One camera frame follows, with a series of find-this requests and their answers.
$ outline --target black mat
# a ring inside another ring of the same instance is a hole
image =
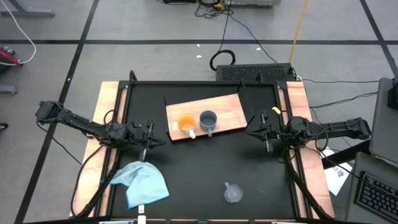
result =
[[[170,197],[146,205],[147,218],[162,219],[270,219],[294,218],[294,206],[285,165],[277,157],[265,155],[264,145],[243,129],[216,133],[170,143],[165,132],[167,104],[183,103],[235,93],[237,86],[136,85],[131,91],[127,121],[155,123],[154,133],[168,142],[147,153],[147,162],[163,174]],[[254,114],[278,106],[274,85],[246,85]],[[249,111],[245,105],[245,114]],[[279,129],[279,117],[269,112],[269,122]],[[249,128],[259,126],[256,117]],[[137,149],[121,153],[119,167],[137,160]],[[228,203],[224,182],[238,184],[243,198]],[[137,217],[137,208],[128,210],[127,187],[114,188],[112,217]]]

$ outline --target table leg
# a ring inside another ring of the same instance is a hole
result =
[[[9,2],[14,6],[16,10],[11,10],[12,15],[14,16],[51,16],[54,17],[55,13],[51,9],[36,9],[32,7],[25,7],[21,5],[17,0],[9,0]],[[4,16],[9,16],[7,10],[1,10],[0,14]]]
[[[335,166],[330,161],[334,162],[335,164],[342,164],[344,162],[352,161],[355,159],[355,155],[357,152],[365,152],[367,154],[370,154],[370,152],[369,152],[369,143],[370,142],[371,142],[371,140],[368,139],[368,140],[361,142],[353,147],[349,147],[348,149],[345,149],[344,151],[337,152],[333,155],[330,155],[330,156],[326,157],[327,159],[323,158],[322,159],[323,169],[328,169],[328,168]]]

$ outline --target keyboard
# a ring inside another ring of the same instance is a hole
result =
[[[369,172],[362,171],[354,202],[379,215],[398,223],[398,187],[381,180]]]

